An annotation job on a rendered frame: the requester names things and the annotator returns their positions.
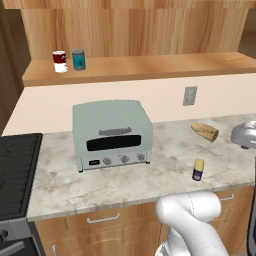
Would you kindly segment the black stove range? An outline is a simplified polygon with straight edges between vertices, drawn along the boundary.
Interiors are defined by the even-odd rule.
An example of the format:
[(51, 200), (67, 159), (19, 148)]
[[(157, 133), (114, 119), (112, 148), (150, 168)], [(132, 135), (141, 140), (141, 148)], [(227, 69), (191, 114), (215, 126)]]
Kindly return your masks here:
[(41, 133), (0, 137), (0, 256), (46, 256), (27, 210)]

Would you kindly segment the pale green toaster oven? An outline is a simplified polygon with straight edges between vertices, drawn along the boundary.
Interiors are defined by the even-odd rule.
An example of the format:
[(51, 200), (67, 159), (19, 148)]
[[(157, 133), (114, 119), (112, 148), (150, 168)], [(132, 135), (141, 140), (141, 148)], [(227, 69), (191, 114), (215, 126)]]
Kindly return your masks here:
[(138, 100), (73, 106), (73, 141), (79, 172), (151, 162), (153, 125)]

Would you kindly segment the wooden wall cabinet door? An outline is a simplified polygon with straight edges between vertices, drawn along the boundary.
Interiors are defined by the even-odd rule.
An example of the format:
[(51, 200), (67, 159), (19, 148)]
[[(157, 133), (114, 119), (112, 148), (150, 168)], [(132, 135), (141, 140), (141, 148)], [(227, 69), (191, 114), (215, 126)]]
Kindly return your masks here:
[(22, 76), (31, 61), (21, 11), (0, 0), (0, 135), (24, 89)]
[(256, 59), (256, 8), (248, 11), (238, 51)]

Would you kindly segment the grey wall outlet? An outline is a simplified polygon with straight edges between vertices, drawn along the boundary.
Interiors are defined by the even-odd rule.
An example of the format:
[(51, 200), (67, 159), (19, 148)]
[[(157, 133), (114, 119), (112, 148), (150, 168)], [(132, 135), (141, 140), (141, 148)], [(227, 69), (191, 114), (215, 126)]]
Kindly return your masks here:
[(186, 87), (184, 92), (184, 98), (183, 98), (183, 105), (184, 106), (191, 106), (195, 104), (197, 94), (197, 87)]

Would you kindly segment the open wooden wall cabinet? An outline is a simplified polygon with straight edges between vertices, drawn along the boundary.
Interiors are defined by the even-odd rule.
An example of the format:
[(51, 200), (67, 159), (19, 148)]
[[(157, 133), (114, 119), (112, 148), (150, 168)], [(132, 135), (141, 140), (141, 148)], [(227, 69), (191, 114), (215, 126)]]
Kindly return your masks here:
[[(256, 72), (238, 51), (256, 0), (3, 0), (21, 11), (31, 62), (25, 86)], [(85, 53), (75, 70), (72, 51)], [(52, 53), (65, 51), (56, 73)], [(224, 62), (226, 58), (240, 61)]]

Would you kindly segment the silver rounded appliance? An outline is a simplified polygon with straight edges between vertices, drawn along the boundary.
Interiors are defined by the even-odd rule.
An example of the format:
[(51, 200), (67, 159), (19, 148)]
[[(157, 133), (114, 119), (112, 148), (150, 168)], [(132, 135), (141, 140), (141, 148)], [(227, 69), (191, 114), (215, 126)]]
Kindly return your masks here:
[(234, 127), (231, 141), (244, 149), (256, 149), (256, 121), (247, 121)]

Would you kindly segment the wide wooden drawer front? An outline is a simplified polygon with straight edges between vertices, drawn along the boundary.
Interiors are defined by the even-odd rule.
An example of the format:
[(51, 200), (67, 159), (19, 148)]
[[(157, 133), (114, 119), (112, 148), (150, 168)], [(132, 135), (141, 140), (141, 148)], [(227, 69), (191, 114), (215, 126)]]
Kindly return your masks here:
[[(120, 218), (113, 221), (89, 224), (91, 220), (107, 218), (120, 213)], [(46, 220), (36, 221), (36, 227), (40, 235), (62, 234), (64, 232), (84, 232), (85, 230), (96, 230), (109, 227), (125, 225), (130, 227), (135, 221), (150, 223), (157, 220), (155, 215), (155, 203), (145, 203), (121, 208), (112, 208), (88, 213), (72, 214), (65, 217), (55, 217)]]

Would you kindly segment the wooden base cabinet door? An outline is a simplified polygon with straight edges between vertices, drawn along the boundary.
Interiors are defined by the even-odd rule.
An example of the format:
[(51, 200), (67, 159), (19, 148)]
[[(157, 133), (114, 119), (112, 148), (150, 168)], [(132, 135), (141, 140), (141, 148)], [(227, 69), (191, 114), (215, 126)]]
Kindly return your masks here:
[(44, 242), (46, 256), (154, 256), (161, 225), (158, 222)]

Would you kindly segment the red and white can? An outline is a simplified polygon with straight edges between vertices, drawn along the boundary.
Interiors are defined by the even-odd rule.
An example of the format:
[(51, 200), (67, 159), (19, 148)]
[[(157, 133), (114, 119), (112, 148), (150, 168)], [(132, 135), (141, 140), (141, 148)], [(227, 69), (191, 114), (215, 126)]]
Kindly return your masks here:
[(54, 69), (56, 73), (65, 73), (68, 71), (66, 62), (66, 52), (65, 51), (54, 51), (52, 53), (54, 61)]

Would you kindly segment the narrow wooden drawer front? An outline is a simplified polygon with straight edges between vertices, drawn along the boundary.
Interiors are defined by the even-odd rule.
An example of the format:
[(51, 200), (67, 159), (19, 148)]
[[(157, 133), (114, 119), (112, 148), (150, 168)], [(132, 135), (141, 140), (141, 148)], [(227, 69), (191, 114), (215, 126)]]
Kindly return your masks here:
[(219, 198), (229, 197), (234, 193), (234, 199), (221, 202), (221, 214), (218, 221), (235, 223), (240, 216), (247, 215), (252, 203), (254, 187), (232, 188), (216, 192)]

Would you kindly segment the brown bread piece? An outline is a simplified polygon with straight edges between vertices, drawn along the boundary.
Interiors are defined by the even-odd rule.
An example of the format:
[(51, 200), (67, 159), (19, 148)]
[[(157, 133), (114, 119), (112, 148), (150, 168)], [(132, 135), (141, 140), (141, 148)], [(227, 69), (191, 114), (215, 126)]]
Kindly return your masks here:
[(219, 131), (216, 128), (203, 123), (193, 123), (191, 128), (199, 136), (210, 142), (214, 142), (219, 134)]

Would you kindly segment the yellow and blue can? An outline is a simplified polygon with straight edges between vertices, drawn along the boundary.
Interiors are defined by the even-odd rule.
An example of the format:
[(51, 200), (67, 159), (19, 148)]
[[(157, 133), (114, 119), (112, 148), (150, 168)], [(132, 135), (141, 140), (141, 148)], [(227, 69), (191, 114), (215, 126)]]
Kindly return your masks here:
[(203, 159), (197, 158), (194, 163), (192, 179), (200, 181), (203, 175), (205, 162)]

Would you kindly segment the teal can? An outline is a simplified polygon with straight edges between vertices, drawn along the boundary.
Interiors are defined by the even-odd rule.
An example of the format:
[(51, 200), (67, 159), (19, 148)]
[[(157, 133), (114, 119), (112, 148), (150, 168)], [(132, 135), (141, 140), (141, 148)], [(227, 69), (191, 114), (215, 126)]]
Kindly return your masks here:
[(81, 49), (75, 49), (72, 51), (72, 61), (73, 67), (75, 70), (85, 70), (86, 69), (86, 61), (85, 61), (85, 53)]

